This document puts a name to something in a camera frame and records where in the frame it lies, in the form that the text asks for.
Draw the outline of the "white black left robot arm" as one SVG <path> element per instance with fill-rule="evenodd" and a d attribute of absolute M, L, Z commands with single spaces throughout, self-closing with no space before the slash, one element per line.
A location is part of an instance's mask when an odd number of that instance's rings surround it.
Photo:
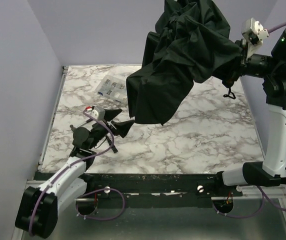
<path fill-rule="evenodd" d="M 87 183 L 81 179 L 96 157 L 109 150 L 117 152 L 115 137 L 125 138 L 134 120 L 115 122 L 121 109 L 88 106 L 83 110 L 91 129 L 79 125 L 72 130 L 73 148 L 66 163 L 52 177 L 37 187 L 23 192 L 15 227 L 31 236 L 48 238 L 56 227 L 59 214 L 77 197 L 83 195 Z"/>

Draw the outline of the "dark green folding umbrella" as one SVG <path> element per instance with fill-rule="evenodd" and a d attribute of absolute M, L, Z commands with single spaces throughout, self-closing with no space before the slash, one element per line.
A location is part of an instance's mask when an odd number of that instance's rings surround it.
<path fill-rule="evenodd" d="M 167 0 L 148 33 L 141 68 L 126 79 L 128 112 L 140 125 L 165 124 L 195 83 L 224 79 L 241 54 L 211 0 Z"/>

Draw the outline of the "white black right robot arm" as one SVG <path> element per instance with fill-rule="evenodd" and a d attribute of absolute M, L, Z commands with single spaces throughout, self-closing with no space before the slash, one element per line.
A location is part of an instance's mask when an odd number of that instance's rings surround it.
<path fill-rule="evenodd" d="M 276 187 L 286 185 L 286 28 L 271 55 L 253 54 L 252 42 L 261 42 L 267 30 L 250 33 L 248 39 L 236 41 L 240 54 L 229 62 L 223 83 L 231 86 L 240 76 L 263 79 L 263 90 L 269 110 L 268 144 L 263 161 L 246 162 L 241 168 L 219 172 L 217 178 L 225 186 L 254 185 Z"/>

